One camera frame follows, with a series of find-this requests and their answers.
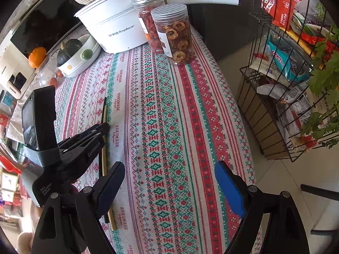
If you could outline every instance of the green knob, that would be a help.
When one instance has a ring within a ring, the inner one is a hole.
[[[85,60],[91,59],[92,56],[93,56],[93,52],[90,49],[84,50],[80,55],[81,59],[85,59]]]

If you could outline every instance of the blue gripper pad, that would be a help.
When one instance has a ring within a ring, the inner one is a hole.
[[[233,213],[239,215],[240,218],[244,218],[246,210],[243,205],[243,198],[232,181],[232,178],[224,169],[222,163],[224,162],[217,162],[214,166],[215,178],[217,179],[221,191],[224,193]]]

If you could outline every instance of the jar label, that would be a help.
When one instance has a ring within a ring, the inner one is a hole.
[[[158,35],[159,35],[159,39],[161,41],[162,49],[164,50],[165,55],[173,58],[171,48],[170,48],[170,44],[169,44],[168,39],[167,39],[167,35],[163,32],[158,32]]]
[[[146,26],[145,26],[145,23],[144,23],[143,19],[139,17],[139,21],[140,21],[140,24],[141,24],[141,26],[142,26],[142,29],[144,30],[144,33],[145,33],[145,34],[149,34],[149,33],[148,33],[148,30],[147,30],[147,28],[146,28]]]

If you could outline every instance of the tablecloth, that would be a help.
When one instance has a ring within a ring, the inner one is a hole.
[[[125,180],[114,200],[117,231],[102,227],[117,253],[223,253],[239,217],[215,177],[224,160],[246,183],[255,176],[236,102],[199,34],[195,58],[171,66],[148,44],[101,52],[81,75],[56,91],[60,141],[101,121],[107,97],[107,160],[121,161]],[[96,158],[76,186],[99,177]],[[258,234],[253,253],[259,252]]]

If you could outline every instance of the glass jar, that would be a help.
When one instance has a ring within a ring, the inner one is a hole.
[[[151,11],[165,55],[174,65],[189,64],[193,60],[192,35],[187,6],[163,5]]]
[[[152,52],[163,53],[162,44],[150,12],[152,9],[163,5],[164,0],[132,0],[132,4],[138,10],[138,18]]]

